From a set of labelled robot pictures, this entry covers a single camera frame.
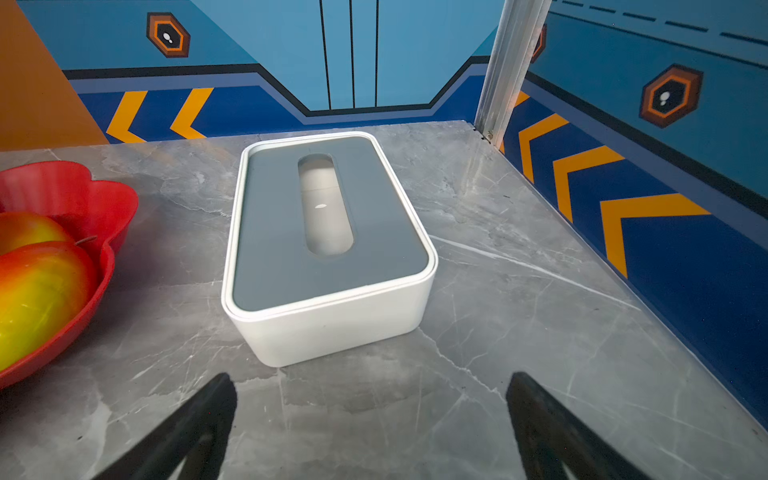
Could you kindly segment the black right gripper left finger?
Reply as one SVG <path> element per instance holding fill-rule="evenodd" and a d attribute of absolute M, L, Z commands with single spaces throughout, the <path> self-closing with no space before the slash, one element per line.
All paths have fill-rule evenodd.
<path fill-rule="evenodd" d="M 236 408 L 235 385 L 220 373 L 96 477 L 217 479 Z"/>

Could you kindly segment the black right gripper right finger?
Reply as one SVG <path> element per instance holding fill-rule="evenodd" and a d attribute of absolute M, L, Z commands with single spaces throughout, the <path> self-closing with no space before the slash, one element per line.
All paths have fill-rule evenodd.
<path fill-rule="evenodd" d="M 528 479 L 646 479 L 529 374 L 510 380 L 506 403 Z"/>

